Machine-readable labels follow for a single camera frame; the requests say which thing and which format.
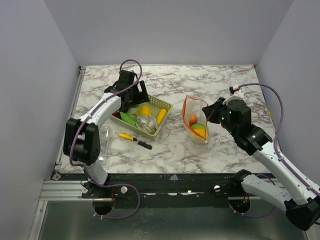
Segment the yellow pear toy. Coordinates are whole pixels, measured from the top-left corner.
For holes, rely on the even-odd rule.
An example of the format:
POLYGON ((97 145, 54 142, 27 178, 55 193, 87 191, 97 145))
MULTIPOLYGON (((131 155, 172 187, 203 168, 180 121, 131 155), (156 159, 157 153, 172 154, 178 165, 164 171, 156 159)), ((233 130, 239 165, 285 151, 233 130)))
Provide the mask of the yellow pear toy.
POLYGON ((152 110, 148 105, 143 105, 139 110, 135 112, 135 115, 143 115, 149 117, 152 115, 152 110))

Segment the clear zip top bag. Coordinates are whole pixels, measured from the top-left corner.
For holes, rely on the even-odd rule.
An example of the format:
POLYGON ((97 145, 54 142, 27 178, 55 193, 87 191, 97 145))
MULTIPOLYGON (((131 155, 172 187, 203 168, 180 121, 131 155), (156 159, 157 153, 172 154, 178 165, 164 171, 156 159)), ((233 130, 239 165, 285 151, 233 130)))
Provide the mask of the clear zip top bag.
POLYGON ((182 122, 188 136, 196 144, 208 144, 210 131, 203 112, 208 103, 198 97, 186 95, 182 106, 182 122))

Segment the orange peach toy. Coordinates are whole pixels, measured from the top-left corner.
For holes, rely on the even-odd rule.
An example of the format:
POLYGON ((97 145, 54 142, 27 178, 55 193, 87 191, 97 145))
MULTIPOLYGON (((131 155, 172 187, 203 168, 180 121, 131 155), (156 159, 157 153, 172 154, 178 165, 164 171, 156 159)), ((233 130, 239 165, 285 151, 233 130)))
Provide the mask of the orange peach toy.
POLYGON ((196 114, 194 113, 191 113, 189 115, 189 118, 188 118, 188 123, 189 123, 189 126, 191 127, 193 124, 197 123, 198 122, 198 117, 196 114))

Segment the green cabbage toy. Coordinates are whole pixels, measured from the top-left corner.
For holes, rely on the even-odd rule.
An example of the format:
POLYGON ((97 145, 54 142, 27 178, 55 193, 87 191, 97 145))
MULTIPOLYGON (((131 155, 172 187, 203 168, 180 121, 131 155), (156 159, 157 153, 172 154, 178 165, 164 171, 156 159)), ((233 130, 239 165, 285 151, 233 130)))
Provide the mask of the green cabbage toy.
POLYGON ((193 130, 197 130, 197 129, 203 129, 203 130, 205 130, 205 129, 206 129, 206 125, 197 122, 197 123, 193 124, 193 125, 191 126, 191 128, 192 128, 193 130))

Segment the yellow orange round fruit toy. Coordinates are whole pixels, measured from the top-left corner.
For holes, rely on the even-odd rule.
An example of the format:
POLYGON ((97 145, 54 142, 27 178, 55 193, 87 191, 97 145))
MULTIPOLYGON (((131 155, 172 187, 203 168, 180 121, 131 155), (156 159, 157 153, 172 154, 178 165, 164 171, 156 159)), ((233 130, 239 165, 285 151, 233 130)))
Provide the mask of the yellow orange round fruit toy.
POLYGON ((193 129, 190 132, 190 138, 194 143, 207 144, 209 141, 209 131, 202 128, 193 129))

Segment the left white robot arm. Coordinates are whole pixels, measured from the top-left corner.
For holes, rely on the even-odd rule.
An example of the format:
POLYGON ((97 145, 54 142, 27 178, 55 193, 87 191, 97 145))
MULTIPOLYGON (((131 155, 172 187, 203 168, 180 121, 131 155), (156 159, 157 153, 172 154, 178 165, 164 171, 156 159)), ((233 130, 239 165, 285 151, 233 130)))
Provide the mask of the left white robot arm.
POLYGON ((94 182, 93 191, 101 198, 107 197, 111 185, 106 182, 108 173, 98 160, 101 152, 100 128, 118 110, 128 110, 149 100, 141 75, 121 70, 118 80, 108 86, 101 99, 80 118, 66 122, 63 154, 74 167, 81 167, 94 182))

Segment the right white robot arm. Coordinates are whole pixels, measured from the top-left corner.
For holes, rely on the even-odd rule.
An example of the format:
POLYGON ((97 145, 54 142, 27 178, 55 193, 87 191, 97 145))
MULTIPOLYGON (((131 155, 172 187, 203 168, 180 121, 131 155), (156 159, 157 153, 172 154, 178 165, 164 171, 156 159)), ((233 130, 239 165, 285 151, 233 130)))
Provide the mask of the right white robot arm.
POLYGON ((206 119, 220 124, 238 147, 262 163, 282 184, 279 188, 248 171, 230 183, 230 191, 245 192, 264 199, 283 211, 297 228, 307 231, 320 218, 320 186, 305 176, 284 155, 276 152, 276 142, 262 128, 252 124, 251 109, 242 99, 220 97, 202 111, 206 119))

